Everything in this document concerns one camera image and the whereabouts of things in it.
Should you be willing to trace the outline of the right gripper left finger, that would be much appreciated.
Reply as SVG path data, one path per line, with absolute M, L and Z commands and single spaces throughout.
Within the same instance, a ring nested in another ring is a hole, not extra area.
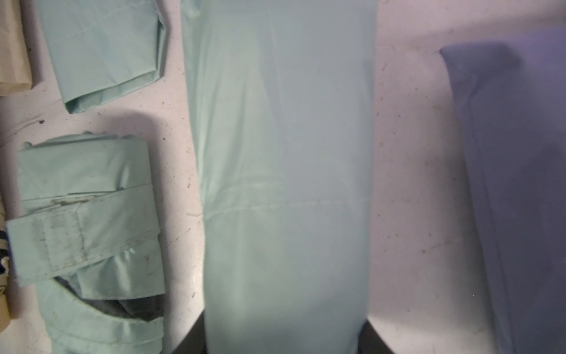
M 172 354 L 207 354 L 204 311 Z

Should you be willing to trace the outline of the yellow umbrella sleeve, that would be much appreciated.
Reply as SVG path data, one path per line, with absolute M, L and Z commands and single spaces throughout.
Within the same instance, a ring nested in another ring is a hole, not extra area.
M 20 1 L 1 0 L 1 96 L 32 88 Z

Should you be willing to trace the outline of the yellow umbrella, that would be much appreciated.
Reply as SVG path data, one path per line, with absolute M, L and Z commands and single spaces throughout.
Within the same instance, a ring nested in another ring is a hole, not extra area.
M 3 202 L 0 203 L 0 252 L 1 252 L 1 274 L 0 274 L 0 331 L 3 332 L 10 324 L 10 311 L 7 304 L 7 286 L 10 272 L 10 250 L 6 230 L 6 213 Z

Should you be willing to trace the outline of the green umbrella sleeve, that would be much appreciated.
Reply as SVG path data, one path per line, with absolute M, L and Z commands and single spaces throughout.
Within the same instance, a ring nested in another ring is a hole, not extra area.
M 37 1 L 61 99 L 78 114 L 163 75 L 167 24 L 152 0 Z

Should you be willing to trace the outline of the green umbrella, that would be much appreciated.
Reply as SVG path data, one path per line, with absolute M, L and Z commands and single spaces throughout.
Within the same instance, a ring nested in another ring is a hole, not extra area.
M 356 353 L 375 1 L 183 1 L 209 353 Z
M 17 154 L 24 214 L 8 222 L 54 353 L 160 353 L 166 292 L 141 138 L 77 134 Z

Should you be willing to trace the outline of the purple umbrella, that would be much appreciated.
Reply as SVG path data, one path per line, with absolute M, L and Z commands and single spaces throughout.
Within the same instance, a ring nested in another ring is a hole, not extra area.
M 565 351 L 565 27 L 446 46 L 501 353 Z

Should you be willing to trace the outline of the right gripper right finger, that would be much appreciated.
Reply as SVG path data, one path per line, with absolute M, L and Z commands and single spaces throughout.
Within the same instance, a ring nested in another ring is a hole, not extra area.
M 394 352 L 382 340 L 370 321 L 366 320 L 358 338 L 358 354 L 394 354 Z

